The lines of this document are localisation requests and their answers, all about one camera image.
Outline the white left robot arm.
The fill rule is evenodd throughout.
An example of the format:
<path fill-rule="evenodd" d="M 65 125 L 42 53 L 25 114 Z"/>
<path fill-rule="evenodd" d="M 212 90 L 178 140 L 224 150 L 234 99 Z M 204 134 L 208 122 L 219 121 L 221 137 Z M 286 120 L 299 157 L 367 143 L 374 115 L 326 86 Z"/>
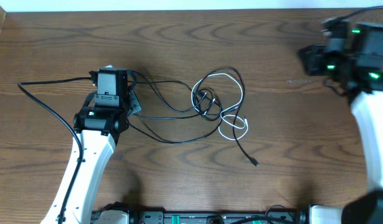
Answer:
<path fill-rule="evenodd" d="M 133 90 L 99 88 L 74 117 L 69 163 L 43 223 L 90 223 L 106 164 L 128 117 L 141 111 Z"/>

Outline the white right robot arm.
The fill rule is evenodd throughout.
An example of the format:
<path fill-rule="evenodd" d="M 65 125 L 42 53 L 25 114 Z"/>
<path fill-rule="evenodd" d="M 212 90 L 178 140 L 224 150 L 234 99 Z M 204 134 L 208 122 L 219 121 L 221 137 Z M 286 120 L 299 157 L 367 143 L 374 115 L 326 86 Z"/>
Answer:
<path fill-rule="evenodd" d="M 305 72 L 340 83 L 361 135 L 367 194 L 343 207 L 312 205 L 299 223 L 383 223 L 383 56 L 327 52 L 324 45 L 298 51 Z"/>

